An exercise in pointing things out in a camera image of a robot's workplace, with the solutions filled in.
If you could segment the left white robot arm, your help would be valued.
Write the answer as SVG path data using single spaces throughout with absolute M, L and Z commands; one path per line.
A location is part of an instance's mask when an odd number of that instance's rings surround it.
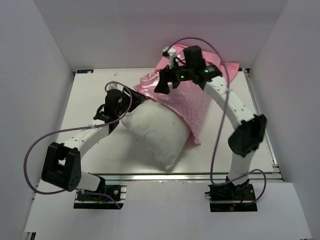
M 92 173 L 83 172 L 83 156 L 100 140 L 110 135 L 120 123 L 122 116 L 132 112 L 147 98 L 137 91 L 124 87 L 106 91 L 100 105 L 86 129 L 63 143 L 53 142 L 48 146 L 41 179 L 65 191 L 88 191 L 99 200 L 105 196 L 105 180 Z

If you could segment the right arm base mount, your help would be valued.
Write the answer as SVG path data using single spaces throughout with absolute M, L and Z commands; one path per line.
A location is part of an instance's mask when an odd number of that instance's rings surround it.
M 209 185 L 204 196 L 209 200 L 212 213 L 257 212 L 256 194 L 252 184 L 232 193 L 228 185 Z

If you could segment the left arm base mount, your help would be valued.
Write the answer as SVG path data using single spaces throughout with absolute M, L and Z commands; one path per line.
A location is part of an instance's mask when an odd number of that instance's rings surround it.
M 121 210 L 127 195 L 127 183 L 107 183 L 101 192 L 77 190 L 74 209 L 82 210 Z

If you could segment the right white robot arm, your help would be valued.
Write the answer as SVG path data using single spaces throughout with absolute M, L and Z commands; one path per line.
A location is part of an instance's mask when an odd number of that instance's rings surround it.
M 184 63 L 178 64 L 177 52 L 166 47 L 162 55 L 169 64 L 159 72 L 159 82 L 154 91 L 168 95 L 181 82 L 192 81 L 209 95 L 223 110 L 223 119 L 228 119 L 234 129 L 228 138 L 232 160 L 227 175 L 226 195 L 236 200 L 244 193 L 249 169 L 255 151 L 263 141 L 267 118 L 249 110 L 230 89 L 228 73 L 222 73 L 214 64 L 207 65 L 201 48 L 197 45 L 183 50 Z

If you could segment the white pillow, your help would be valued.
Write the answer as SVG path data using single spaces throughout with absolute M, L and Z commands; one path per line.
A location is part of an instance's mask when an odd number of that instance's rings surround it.
M 153 100 L 137 106 L 121 123 L 167 172 L 175 166 L 191 133 L 178 115 Z

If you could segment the pink pillowcase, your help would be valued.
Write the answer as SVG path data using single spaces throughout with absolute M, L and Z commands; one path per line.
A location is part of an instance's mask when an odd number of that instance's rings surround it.
M 134 89 L 155 102 L 158 102 L 177 114 L 188 126 L 190 137 L 196 146 L 201 144 L 199 133 L 202 129 L 211 97 L 192 81 L 183 81 L 178 88 L 171 89 L 169 94 L 155 93 L 154 89 L 160 79 L 160 70 L 169 64 L 162 57 L 155 69 L 142 76 Z

